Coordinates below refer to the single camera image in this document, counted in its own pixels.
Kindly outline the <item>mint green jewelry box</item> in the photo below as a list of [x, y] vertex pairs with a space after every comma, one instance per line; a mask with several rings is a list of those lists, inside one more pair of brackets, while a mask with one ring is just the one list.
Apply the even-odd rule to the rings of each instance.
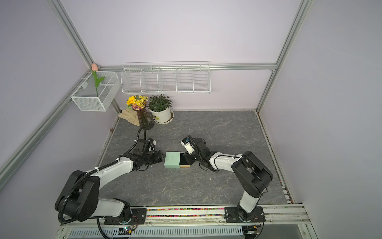
[[190, 168], [184, 153], [181, 152], [166, 152], [165, 168]]

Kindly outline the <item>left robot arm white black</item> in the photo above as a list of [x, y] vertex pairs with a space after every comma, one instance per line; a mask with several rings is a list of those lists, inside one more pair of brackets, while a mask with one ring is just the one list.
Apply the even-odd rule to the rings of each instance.
[[163, 153], [156, 150], [156, 142], [145, 135], [141, 127], [134, 145], [113, 162], [90, 171], [74, 171], [68, 178], [55, 203], [58, 221], [68, 224], [88, 219], [116, 218], [121, 223], [131, 221], [130, 203], [121, 199], [103, 199], [99, 191], [114, 179], [133, 171], [142, 172], [150, 165], [162, 162]]

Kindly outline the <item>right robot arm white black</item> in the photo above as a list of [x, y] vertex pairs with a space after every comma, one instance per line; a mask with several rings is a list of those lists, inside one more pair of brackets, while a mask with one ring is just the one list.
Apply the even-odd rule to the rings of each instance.
[[204, 139], [193, 138], [190, 135], [185, 137], [181, 144], [186, 149], [184, 156], [190, 165], [197, 162], [204, 171], [232, 172], [240, 182], [244, 189], [243, 196], [236, 210], [232, 213], [226, 212], [226, 219], [248, 222], [259, 218], [262, 209], [258, 207], [258, 202], [263, 194], [268, 192], [268, 186], [274, 177], [254, 153], [246, 151], [243, 154], [223, 154], [211, 151]]

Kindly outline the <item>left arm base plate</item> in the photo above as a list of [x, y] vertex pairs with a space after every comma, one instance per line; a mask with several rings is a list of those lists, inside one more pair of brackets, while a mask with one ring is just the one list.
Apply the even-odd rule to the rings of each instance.
[[130, 208], [124, 210], [118, 217], [106, 217], [105, 225], [143, 225], [147, 216], [146, 208]]

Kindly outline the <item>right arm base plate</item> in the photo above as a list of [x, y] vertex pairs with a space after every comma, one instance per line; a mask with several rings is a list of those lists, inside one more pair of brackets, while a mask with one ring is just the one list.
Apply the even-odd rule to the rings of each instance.
[[262, 207], [255, 207], [250, 213], [239, 206], [225, 207], [224, 218], [227, 223], [265, 222], [265, 213]]

